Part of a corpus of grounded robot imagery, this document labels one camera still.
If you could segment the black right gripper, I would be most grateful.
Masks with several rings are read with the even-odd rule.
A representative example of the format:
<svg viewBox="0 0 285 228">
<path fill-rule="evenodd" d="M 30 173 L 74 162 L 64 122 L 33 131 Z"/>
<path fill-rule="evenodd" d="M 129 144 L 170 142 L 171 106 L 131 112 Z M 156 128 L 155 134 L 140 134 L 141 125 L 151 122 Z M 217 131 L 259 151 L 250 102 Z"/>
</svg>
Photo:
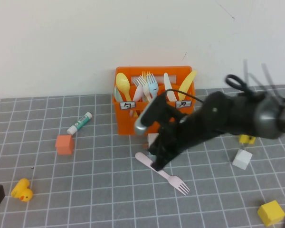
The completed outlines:
<svg viewBox="0 0 285 228">
<path fill-rule="evenodd" d="M 160 124 L 159 135 L 148 148 L 156 156 L 151 164 L 155 171 L 161 171 L 186 149 L 214 138 L 213 108 L 182 114 L 174 107 L 165 107 L 156 121 Z"/>
</svg>

